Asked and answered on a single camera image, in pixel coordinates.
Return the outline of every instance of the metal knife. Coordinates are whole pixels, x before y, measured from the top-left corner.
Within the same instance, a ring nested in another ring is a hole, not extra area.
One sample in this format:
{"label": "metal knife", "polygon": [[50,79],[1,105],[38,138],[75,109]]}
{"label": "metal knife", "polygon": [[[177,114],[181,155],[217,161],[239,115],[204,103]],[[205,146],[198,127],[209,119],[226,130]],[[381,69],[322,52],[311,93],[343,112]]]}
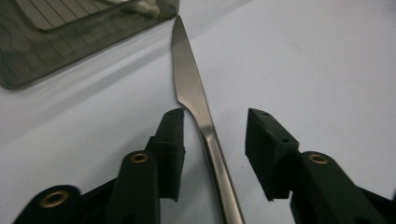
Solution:
{"label": "metal knife", "polygon": [[176,18],[172,33],[172,61],[177,99],[192,113],[200,131],[218,198],[221,220],[227,224],[245,223],[180,16]]}

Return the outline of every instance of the knife blade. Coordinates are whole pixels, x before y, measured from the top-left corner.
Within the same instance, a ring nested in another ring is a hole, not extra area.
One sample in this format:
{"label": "knife blade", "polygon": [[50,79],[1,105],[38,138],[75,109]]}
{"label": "knife blade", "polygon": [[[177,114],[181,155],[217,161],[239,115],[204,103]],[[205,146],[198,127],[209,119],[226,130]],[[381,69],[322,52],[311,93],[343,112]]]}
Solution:
{"label": "knife blade", "polygon": [[223,223],[245,223],[180,16],[176,18],[172,33],[172,62],[177,99],[191,112],[201,135],[218,199],[220,218]]}

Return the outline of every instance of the black clamp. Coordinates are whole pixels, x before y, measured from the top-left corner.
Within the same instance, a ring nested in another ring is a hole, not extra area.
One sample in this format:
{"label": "black clamp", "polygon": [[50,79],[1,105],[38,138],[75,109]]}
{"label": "black clamp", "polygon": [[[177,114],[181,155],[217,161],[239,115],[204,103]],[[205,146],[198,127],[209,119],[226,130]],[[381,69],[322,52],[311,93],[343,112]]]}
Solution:
{"label": "black clamp", "polygon": [[361,189],[331,157],[298,151],[299,143],[269,113],[249,109],[246,155],[268,201],[287,199],[297,224],[396,223],[393,201]]}
{"label": "black clamp", "polygon": [[177,200],[184,162],[183,109],[163,115],[145,150],[126,155],[119,175],[80,195],[73,186],[37,194],[15,224],[159,224],[160,198]]}

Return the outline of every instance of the screw hole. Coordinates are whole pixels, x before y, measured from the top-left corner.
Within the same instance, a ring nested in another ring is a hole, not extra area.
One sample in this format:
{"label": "screw hole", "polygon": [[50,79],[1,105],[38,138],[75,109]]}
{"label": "screw hole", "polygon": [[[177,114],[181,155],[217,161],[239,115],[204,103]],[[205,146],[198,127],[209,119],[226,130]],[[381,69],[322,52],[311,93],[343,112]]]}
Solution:
{"label": "screw hole", "polygon": [[148,159],[149,159],[149,156],[146,154],[143,154],[143,153],[136,154],[136,155],[132,156],[132,162],[135,162],[135,163],[144,162]]}
{"label": "screw hole", "polygon": [[64,190],[58,190],[48,194],[40,201],[40,206],[44,208],[51,208],[64,203],[69,197],[69,193]]}
{"label": "screw hole", "polygon": [[318,154],[311,154],[309,155],[309,160],[318,163],[318,164],[326,164],[328,161],[326,158],[318,155]]}

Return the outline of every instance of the butter knife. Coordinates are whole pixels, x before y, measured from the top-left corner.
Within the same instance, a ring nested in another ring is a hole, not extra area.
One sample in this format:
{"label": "butter knife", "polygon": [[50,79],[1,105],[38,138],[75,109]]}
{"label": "butter knife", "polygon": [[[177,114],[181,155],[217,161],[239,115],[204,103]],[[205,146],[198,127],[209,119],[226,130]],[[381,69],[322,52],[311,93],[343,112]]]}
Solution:
{"label": "butter knife", "polygon": [[227,224],[245,223],[180,16],[176,18],[172,33],[172,61],[177,99],[192,113],[200,131],[204,153],[213,177],[221,220]]}

